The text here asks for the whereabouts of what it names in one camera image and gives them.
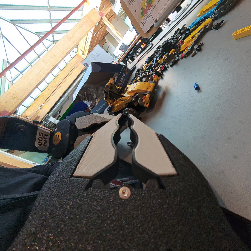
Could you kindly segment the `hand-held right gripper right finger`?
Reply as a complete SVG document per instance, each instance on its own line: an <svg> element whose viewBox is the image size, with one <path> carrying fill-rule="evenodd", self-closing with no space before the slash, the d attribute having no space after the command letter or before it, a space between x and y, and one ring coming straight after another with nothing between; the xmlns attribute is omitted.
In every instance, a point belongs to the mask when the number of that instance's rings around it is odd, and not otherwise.
<svg viewBox="0 0 251 251"><path fill-rule="evenodd" d="M159 181L163 177L177 176L158 133L131 114L127 121L133 142L133 175L145 184L150 179Z"/></svg>

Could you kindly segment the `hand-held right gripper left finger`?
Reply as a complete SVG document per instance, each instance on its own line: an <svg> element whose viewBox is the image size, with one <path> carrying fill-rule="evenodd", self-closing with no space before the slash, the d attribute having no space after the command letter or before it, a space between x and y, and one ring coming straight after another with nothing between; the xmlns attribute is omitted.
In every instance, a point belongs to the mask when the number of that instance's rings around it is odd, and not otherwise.
<svg viewBox="0 0 251 251"><path fill-rule="evenodd" d="M73 173L74 178L99 179L107 184L117 176L117 144L121 139L122 126L123 114L120 113L93 134Z"/></svg>

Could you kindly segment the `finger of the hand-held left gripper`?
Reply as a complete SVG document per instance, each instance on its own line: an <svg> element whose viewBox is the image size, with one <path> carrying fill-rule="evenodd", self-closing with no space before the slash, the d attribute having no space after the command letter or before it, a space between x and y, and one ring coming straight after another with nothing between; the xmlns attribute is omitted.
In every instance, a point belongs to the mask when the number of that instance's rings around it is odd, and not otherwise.
<svg viewBox="0 0 251 251"><path fill-rule="evenodd" d="M92 113L90 115L76 118L75 126L78 130L89 130L105 125L112 120L114 115L104 115L98 113Z"/></svg>
<svg viewBox="0 0 251 251"><path fill-rule="evenodd" d="M80 143L82 143L88 136L92 136L92 134L83 134L81 136L78 136L75 143L74 143L74 148L75 149Z"/></svg>

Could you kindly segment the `yellow toy vehicle model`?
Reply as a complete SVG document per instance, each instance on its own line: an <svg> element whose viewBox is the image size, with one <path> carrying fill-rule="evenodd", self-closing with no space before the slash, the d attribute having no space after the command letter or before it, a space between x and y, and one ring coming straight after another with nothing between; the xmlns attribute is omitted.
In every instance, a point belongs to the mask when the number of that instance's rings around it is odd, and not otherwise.
<svg viewBox="0 0 251 251"><path fill-rule="evenodd" d="M116 86L115 79L111 78L104 88L104 100L108 103L108 113L114 115L129 112L137 114L139 106L149 108L160 79L161 77L154 74L143 81L121 88Z"/></svg>

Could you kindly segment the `person's left forearm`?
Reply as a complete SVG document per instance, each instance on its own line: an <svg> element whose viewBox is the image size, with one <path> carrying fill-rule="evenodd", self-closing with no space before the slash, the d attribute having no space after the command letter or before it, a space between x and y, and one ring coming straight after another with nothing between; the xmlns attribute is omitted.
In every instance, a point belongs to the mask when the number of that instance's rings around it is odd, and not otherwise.
<svg viewBox="0 0 251 251"><path fill-rule="evenodd" d="M0 168L1 200L37 195L61 162L31 168Z"/></svg>

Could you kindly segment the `blue kit box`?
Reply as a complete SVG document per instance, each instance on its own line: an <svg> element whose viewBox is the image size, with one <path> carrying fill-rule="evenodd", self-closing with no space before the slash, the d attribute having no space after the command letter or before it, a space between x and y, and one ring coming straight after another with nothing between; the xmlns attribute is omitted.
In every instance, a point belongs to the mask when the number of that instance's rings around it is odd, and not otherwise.
<svg viewBox="0 0 251 251"><path fill-rule="evenodd" d="M91 62L73 94L73 102L84 102L91 112L103 113L108 108L104 100L105 85L115 77L115 85L125 88L131 71L124 64Z"/></svg>

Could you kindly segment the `wooden document stand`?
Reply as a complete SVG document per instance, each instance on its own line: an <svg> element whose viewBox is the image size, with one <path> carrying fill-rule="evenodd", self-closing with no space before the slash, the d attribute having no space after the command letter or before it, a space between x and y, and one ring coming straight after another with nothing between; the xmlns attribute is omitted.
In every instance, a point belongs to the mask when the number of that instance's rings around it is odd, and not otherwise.
<svg viewBox="0 0 251 251"><path fill-rule="evenodd" d="M158 17L156 18L154 24L148 30L148 32L144 33L143 30L140 28L139 24L137 23L136 19L133 17L133 14L128 9L127 5L125 4L124 0L120 0L120 4L124 12L129 17L132 25L137 30L140 36L142 37L149 37L152 36L157 29L161 26L161 24L168 18L168 16L180 5L182 0L166 0L166 7L161 10Z"/></svg>

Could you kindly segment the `pile of small building parts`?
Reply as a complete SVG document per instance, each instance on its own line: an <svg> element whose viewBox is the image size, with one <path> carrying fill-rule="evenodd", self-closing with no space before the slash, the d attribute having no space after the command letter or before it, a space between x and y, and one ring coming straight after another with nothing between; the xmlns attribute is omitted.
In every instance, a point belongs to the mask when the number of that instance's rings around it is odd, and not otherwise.
<svg viewBox="0 0 251 251"><path fill-rule="evenodd" d="M184 40L201 24L202 21L191 29L185 25L178 28L170 38L165 40L146 58L144 63L136 70L135 76L130 84L140 82L144 79L150 79L154 75L162 77L163 72L168 68L168 63L173 60L170 56L175 57L181 53L180 48Z"/></svg>

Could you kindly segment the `dark grey pin connectors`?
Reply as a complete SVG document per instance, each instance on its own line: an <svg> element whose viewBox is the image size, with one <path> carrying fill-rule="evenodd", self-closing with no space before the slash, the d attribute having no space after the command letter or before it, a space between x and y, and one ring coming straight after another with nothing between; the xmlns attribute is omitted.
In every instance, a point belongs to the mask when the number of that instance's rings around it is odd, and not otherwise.
<svg viewBox="0 0 251 251"><path fill-rule="evenodd" d="M193 50L193 52L191 53L191 57L194 57L196 54L197 54L197 52L200 52L201 50L202 50L202 46L203 46L203 42L201 42L200 44L198 44L198 45L194 45L194 50Z"/></svg>

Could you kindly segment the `yellow rectangular panel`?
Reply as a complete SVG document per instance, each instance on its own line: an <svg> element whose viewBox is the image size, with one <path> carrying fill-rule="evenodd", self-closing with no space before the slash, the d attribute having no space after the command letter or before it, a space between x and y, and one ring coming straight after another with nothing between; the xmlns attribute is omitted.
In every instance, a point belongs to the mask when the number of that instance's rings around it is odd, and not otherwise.
<svg viewBox="0 0 251 251"><path fill-rule="evenodd" d="M200 32L200 30L202 30L203 28L206 28L210 23L212 23L212 19L208 18L207 20L205 20L199 27L197 27L196 30L193 31L193 33L191 33L190 37L194 37L197 33Z"/></svg>

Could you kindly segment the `blue separator tool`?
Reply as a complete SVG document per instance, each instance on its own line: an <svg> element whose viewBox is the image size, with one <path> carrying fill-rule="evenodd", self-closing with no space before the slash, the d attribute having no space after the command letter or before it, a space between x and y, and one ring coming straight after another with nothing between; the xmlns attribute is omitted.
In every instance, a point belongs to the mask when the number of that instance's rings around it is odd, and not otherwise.
<svg viewBox="0 0 251 251"><path fill-rule="evenodd" d="M205 21L207 18L209 18L210 16L213 15L215 8L212 8L210 11L208 11L207 13L205 13L204 15L202 15L201 17L198 17L189 27L188 29L192 29L193 27L195 27L199 22L201 21Z"/></svg>

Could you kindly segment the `black angled connector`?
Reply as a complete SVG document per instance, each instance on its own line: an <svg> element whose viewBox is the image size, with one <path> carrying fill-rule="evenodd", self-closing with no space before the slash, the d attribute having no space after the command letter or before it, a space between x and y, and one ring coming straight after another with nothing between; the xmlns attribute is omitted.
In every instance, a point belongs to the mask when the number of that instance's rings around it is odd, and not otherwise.
<svg viewBox="0 0 251 251"><path fill-rule="evenodd" d="M224 20L221 20L219 23L216 23L212 26L211 30L218 30L221 28L221 25L223 24Z"/></svg>

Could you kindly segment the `short yellow beam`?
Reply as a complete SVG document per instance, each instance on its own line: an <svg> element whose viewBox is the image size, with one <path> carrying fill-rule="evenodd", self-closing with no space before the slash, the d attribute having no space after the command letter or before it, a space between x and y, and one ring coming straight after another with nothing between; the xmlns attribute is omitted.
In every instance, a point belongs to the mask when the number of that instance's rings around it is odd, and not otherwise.
<svg viewBox="0 0 251 251"><path fill-rule="evenodd" d="M250 36L250 35L251 35L251 26L250 25L247 27L244 27L240 30L235 31L232 34L234 40L241 39L243 37Z"/></svg>

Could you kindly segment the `stack of yellow wide beams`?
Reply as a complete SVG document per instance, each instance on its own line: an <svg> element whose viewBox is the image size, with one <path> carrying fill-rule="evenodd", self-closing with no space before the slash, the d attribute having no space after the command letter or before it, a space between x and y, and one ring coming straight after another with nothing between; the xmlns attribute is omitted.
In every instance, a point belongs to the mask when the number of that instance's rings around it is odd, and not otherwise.
<svg viewBox="0 0 251 251"><path fill-rule="evenodd" d="M219 0L211 0L208 4L206 4L197 14L197 17L201 17L202 15L206 14L210 10L212 10L214 7L217 6Z"/></svg>

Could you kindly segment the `dark grey toothed wheel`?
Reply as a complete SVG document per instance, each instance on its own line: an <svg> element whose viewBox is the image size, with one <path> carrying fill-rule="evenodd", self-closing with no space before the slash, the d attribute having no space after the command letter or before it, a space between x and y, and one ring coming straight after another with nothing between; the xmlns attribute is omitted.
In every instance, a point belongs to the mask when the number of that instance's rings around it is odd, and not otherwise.
<svg viewBox="0 0 251 251"><path fill-rule="evenodd" d="M223 0L219 5L216 6L215 11L211 17L212 20L216 20L226 15L232 10L239 0Z"/></svg>

